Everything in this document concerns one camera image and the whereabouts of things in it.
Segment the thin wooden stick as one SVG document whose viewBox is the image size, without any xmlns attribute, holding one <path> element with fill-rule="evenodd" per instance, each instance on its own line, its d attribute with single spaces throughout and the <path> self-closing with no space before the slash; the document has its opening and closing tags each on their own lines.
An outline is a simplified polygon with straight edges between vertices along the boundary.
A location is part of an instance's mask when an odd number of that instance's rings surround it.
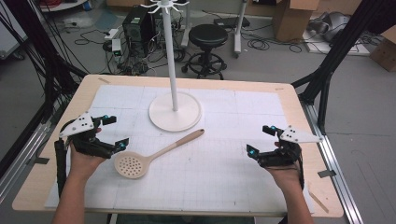
<svg viewBox="0 0 396 224">
<path fill-rule="evenodd" d="M 318 204 L 318 206 L 325 212 L 329 213 L 330 210 L 325 206 L 325 204 L 310 190 L 308 191 L 310 197 Z"/>
</svg>

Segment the white grid mat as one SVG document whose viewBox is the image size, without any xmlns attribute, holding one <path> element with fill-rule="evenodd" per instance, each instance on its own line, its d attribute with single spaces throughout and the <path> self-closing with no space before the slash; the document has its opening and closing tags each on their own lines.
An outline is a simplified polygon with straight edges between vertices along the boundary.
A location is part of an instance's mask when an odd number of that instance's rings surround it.
<svg viewBox="0 0 396 224">
<path fill-rule="evenodd" d="M 116 123 L 98 137 L 113 144 L 123 138 L 132 152 L 151 155 L 182 138 L 158 129 L 149 119 L 149 105 L 166 88 L 104 85 L 89 112 L 114 115 Z M 275 138 L 262 126 L 288 126 L 280 97 L 273 92 L 201 90 L 188 93 L 201 104 L 197 128 L 204 134 L 175 148 L 130 179 L 113 161 L 105 161 L 88 181 L 85 205 L 92 210 L 172 211 L 203 213 L 282 214 L 286 205 L 273 178 L 249 158 L 246 147 L 274 149 Z"/>
</svg>

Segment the person's left hand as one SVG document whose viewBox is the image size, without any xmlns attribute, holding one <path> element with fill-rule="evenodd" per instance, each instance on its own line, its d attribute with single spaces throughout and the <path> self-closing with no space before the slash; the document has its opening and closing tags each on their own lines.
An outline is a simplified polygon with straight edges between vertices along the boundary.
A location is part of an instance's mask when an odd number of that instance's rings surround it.
<svg viewBox="0 0 396 224">
<path fill-rule="evenodd" d="M 104 161 L 104 158 L 77 152 L 75 146 L 71 145 L 71 168 L 69 177 L 78 181 L 87 181 Z"/>
</svg>

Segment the white rack stand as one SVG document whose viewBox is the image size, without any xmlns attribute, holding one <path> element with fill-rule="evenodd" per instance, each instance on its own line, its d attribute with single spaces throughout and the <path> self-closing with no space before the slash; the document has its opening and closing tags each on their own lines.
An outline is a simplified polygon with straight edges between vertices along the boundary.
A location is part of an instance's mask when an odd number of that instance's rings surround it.
<svg viewBox="0 0 396 224">
<path fill-rule="evenodd" d="M 199 122 L 203 111 L 194 96 L 177 90 L 171 10 L 177 10 L 178 2 L 177 0 L 149 1 L 151 4 L 144 7 L 148 8 L 151 14 L 159 10 L 162 12 L 170 92 L 156 97 L 151 102 L 148 115 L 151 122 L 161 130 L 171 133 L 184 132 Z"/>
</svg>

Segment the large cardboard box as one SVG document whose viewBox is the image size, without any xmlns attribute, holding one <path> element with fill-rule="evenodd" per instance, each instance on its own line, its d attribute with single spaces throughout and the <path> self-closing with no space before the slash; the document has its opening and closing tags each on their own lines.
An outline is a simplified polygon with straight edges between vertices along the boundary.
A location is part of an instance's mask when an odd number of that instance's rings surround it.
<svg viewBox="0 0 396 224">
<path fill-rule="evenodd" d="M 276 0 L 272 18 L 275 39 L 280 42 L 298 42 L 319 0 Z"/>
</svg>

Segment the beige slotted spoon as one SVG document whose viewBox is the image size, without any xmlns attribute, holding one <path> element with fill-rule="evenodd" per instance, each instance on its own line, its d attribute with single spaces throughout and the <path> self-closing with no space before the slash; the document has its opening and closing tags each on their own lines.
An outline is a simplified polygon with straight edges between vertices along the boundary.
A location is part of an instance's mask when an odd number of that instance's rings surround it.
<svg viewBox="0 0 396 224">
<path fill-rule="evenodd" d="M 149 170 L 150 164 L 161 155 L 173 150 L 174 148 L 183 146 L 190 141 L 202 136 L 204 129 L 199 129 L 186 136 L 180 138 L 171 145 L 155 152 L 149 156 L 143 156 L 133 151 L 124 151 L 114 159 L 114 167 L 116 171 L 126 178 L 137 179 L 144 176 Z"/>
</svg>

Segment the black metal frame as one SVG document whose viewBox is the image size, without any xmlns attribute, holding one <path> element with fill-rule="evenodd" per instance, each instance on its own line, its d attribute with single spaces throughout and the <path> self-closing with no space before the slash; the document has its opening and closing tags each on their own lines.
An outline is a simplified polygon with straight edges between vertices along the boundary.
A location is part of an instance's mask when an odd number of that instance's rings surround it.
<svg viewBox="0 0 396 224">
<path fill-rule="evenodd" d="M 18 33 L 0 17 L 0 22 L 6 26 L 28 54 L 37 74 L 45 79 L 45 101 L 4 158 L 0 160 L 0 179 L 10 170 L 12 163 L 17 159 L 22 147 L 27 143 L 38 124 L 50 118 L 55 100 L 62 94 L 71 94 L 77 90 L 78 84 L 71 74 L 75 74 L 77 77 L 88 75 L 87 72 L 75 67 L 60 55 L 37 17 L 34 4 L 30 4 L 29 0 L 3 0 L 3 2 L 35 47 L 37 56 L 32 53 L 29 45 L 21 39 Z"/>
<path fill-rule="evenodd" d="M 361 0 L 346 28 L 335 40 L 320 66 L 310 75 L 291 83 L 294 88 L 307 85 L 299 94 L 299 99 L 307 105 L 313 105 L 317 96 L 320 95 L 317 125 L 323 133 L 326 133 L 328 96 L 335 70 L 364 31 L 381 34 L 393 26 L 391 19 L 395 18 L 396 0 Z"/>
</svg>

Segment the white cabinet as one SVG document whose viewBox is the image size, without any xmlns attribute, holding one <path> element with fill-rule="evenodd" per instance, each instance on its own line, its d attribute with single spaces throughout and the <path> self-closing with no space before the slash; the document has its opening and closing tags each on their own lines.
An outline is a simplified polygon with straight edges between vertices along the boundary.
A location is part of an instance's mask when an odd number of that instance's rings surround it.
<svg viewBox="0 0 396 224">
<path fill-rule="evenodd" d="M 15 33 L 23 40 L 27 39 L 27 35 L 7 5 L 3 0 L 0 0 L 0 60 L 10 57 L 20 46 L 20 43 L 14 36 Z"/>
</svg>

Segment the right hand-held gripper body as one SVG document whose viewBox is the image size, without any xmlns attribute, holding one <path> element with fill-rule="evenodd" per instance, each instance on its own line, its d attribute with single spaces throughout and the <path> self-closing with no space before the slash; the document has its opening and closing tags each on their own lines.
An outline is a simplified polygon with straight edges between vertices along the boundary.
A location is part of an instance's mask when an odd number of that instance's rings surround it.
<svg viewBox="0 0 396 224">
<path fill-rule="evenodd" d="M 260 153 L 257 162 L 261 167 L 292 165 L 301 158 L 301 143 L 319 143 L 322 141 L 321 137 L 295 129 L 291 125 L 282 130 L 282 134 L 277 138 L 278 148 L 270 152 Z"/>
</svg>

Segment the white stand leg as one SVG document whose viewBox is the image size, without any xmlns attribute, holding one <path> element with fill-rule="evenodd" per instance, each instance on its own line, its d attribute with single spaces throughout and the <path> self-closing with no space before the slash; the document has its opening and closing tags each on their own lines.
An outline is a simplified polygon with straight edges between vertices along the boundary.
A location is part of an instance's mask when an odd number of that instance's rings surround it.
<svg viewBox="0 0 396 224">
<path fill-rule="evenodd" d="M 185 29 L 183 37 L 181 39 L 180 46 L 185 49 L 189 44 L 189 32 L 191 30 L 191 8 L 190 0 L 186 0 L 187 5 L 185 6 Z"/>
<path fill-rule="evenodd" d="M 248 0 L 241 0 L 241 6 L 240 6 L 239 13 L 237 16 L 237 24 L 236 24 L 235 30 L 234 30 L 233 56 L 235 58 L 238 58 L 242 52 L 241 30 L 242 30 L 242 26 L 243 26 L 243 20 L 244 20 L 245 10 L 246 10 L 247 5 L 248 5 Z"/>
</svg>

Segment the aluminium rail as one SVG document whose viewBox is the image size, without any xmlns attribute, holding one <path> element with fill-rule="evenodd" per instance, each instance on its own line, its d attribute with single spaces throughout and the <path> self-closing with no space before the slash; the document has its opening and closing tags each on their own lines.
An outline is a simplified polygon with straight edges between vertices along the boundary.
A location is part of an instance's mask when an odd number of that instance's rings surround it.
<svg viewBox="0 0 396 224">
<path fill-rule="evenodd" d="M 24 170 L 38 158 L 39 151 L 47 144 L 51 132 L 51 123 L 39 123 L 21 141 L 16 157 L 0 177 L 0 204 L 5 201 Z"/>
<path fill-rule="evenodd" d="M 347 185 L 343 171 L 333 152 L 330 139 L 317 125 L 317 110 L 313 105 L 307 105 L 305 103 L 302 103 L 302 108 L 313 134 L 322 138 L 322 141 L 318 144 L 318 148 L 326 165 L 326 172 L 328 173 L 327 177 L 332 180 L 339 201 L 343 207 L 344 215 L 347 218 L 347 222 L 349 224 L 364 224 L 358 206 L 356 205 Z"/>
</svg>

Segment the round white table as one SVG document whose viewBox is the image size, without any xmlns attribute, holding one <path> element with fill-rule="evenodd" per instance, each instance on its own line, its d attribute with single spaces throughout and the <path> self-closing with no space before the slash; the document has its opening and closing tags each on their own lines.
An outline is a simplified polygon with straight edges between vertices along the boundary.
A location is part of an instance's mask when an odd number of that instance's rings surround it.
<svg viewBox="0 0 396 224">
<path fill-rule="evenodd" d="M 81 7 L 87 0 L 77 0 L 76 2 L 70 2 L 66 3 L 65 0 L 63 0 L 60 4 L 56 6 L 41 6 L 40 9 L 43 12 L 54 12 L 54 11 L 61 11 L 61 10 L 66 10 L 70 9 L 73 7 Z"/>
</svg>

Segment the black round stool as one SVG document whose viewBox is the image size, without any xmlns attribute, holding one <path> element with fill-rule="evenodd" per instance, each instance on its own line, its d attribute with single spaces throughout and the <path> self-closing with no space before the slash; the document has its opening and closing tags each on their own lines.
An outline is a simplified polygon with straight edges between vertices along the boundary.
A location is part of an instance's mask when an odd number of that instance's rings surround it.
<svg viewBox="0 0 396 224">
<path fill-rule="evenodd" d="M 189 40 L 201 52 L 190 56 L 181 67 L 181 72 L 187 73 L 191 70 L 198 78 L 219 75 L 219 79 L 223 80 L 222 71 L 227 68 L 227 64 L 212 50 L 223 46 L 227 42 L 228 33 L 225 29 L 216 24 L 200 24 L 191 28 Z"/>
</svg>

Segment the grey device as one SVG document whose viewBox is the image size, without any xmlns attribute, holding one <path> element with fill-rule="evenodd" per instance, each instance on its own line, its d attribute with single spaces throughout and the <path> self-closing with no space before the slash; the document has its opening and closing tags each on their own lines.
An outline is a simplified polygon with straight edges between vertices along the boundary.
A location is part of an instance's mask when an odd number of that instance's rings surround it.
<svg viewBox="0 0 396 224">
<path fill-rule="evenodd" d="M 308 22 L 307 31 L 321 35 L 327 42 L 332 42 L 348 24 L 350 17 L 341 12 L 324 12 Z"/>
</svg>

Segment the small cardboard box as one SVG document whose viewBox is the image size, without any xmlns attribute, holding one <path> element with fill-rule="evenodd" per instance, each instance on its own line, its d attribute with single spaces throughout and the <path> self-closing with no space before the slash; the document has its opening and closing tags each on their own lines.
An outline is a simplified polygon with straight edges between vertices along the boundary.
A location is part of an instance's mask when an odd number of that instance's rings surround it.
<svg viewBox="0 0 396 224">
<path fill-rule="evenodd" d="M 370 54 L 370 58 L 386 69 L 396 72 L 396 25 L 382 34 L 384 39 Z"/>
</svg>

